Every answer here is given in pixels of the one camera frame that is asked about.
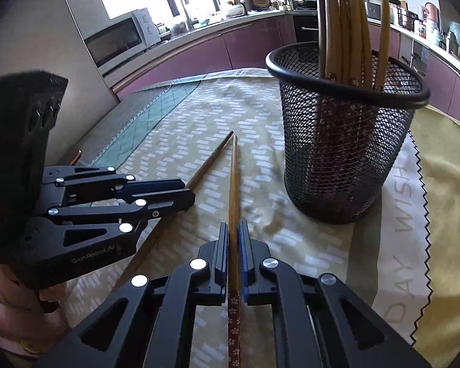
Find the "person's left hand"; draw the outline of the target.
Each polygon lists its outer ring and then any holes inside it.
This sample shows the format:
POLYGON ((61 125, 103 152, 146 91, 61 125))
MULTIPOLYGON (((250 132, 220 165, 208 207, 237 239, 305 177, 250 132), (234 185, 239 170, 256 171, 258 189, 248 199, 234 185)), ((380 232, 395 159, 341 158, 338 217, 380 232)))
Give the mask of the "person's left hand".
POLYGON ((0 264, 0 347, 15 355, 35 358, 61 340, 70 326, 59 307, 46 313, 42 301, 61 301, 67 284, 61 283, 38 293, 23 286, 6 264, 0 264))

